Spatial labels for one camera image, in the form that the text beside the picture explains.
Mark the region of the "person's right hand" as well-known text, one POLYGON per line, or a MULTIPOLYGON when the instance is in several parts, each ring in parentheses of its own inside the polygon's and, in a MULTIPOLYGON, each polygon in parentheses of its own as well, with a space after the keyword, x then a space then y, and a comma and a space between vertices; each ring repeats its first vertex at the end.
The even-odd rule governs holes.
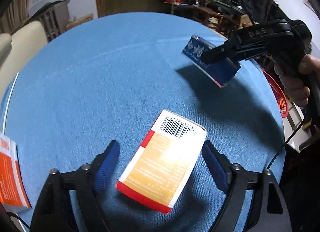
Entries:
MULTIPOLYGON (((319 66, 319 58, 313 55, 305 55, 298 69, 304 75, 315 74, 319 84, 319 66)), ((301 79, 285 75, 283 68, 277 63, 274 65, 274 71, 280 77, 285 93, 292 98, 297 106, 305 107, 309 102, 310 88, 301 79)))

